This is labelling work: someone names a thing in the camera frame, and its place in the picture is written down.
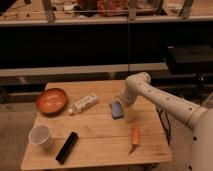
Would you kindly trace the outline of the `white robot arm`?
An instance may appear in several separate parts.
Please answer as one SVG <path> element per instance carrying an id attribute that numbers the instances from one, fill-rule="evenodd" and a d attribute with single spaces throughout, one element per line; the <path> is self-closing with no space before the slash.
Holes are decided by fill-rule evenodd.
<path id="1" fill-rule="evenodd" d="M 213 171 L 213 107 L 190 102 L 150 85 L 147 72 L 128 76 L 118 95 L 123 107 L 132 106 L 142 96 L 193 131 L 190 171 Z"/>

